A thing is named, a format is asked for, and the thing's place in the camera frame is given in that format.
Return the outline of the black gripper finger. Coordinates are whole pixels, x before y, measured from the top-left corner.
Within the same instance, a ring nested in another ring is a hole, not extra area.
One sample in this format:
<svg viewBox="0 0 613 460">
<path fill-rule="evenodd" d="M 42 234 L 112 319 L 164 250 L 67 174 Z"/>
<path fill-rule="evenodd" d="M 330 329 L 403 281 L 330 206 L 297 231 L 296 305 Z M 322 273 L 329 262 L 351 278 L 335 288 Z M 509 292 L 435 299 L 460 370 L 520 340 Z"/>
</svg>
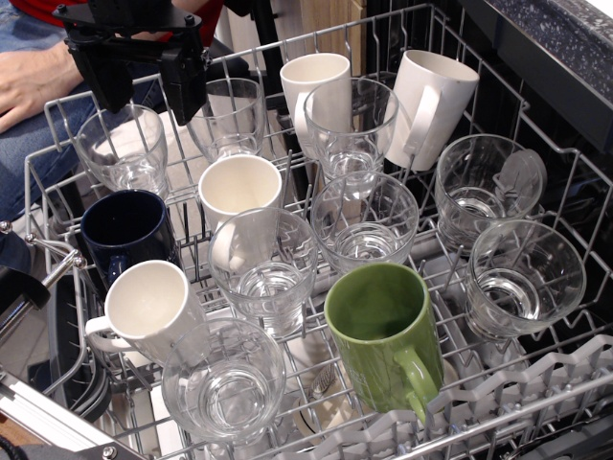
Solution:
<svg viewBox="0 0 613 460">
<path fill-rule="evenodd" d="M 132 77 L 126 63 L 115 58 L 104 41 L 79 43 L 68 38 L 66 44 L 100 105 L 111 113 L 118 113 L 133 95 Z"/>
<path fill-rule="evenodd" d="M 185 126 L 207 102 L 208 49 L 199 33 L 174 34 L 160 57 L 160 74 L 176 122 Z"/>
</svg>

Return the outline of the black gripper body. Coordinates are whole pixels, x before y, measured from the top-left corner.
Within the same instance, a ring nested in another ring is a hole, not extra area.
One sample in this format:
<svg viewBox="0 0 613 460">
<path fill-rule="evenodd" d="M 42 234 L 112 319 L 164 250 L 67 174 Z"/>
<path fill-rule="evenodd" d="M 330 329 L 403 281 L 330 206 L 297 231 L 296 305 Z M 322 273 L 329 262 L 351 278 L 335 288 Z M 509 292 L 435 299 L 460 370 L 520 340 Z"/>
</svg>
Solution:
<svg viewBox="0 0 613 460">
<path fill-rule="evenodd" d="M 80 65 L 129 61 L 204 65 L 201 19 L 171 1 L 61 4 L 53 17 L 63 23 L 69 51 Z"/>
</svg>

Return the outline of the person's hand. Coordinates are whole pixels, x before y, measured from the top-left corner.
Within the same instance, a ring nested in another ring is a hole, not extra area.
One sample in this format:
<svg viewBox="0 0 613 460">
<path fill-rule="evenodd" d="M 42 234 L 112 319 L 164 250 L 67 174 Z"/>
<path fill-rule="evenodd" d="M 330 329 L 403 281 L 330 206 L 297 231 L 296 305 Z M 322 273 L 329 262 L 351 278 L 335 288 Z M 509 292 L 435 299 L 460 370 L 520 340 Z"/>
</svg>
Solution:
<svg viewBox="0 0 613 460">
<path fill-rule="evenodd" d="M 42 112 L 44 105 L 67 96 L 83 77 L 60 41 L 45 50 L 1 53 L 1 132 Z"/>
</svg>

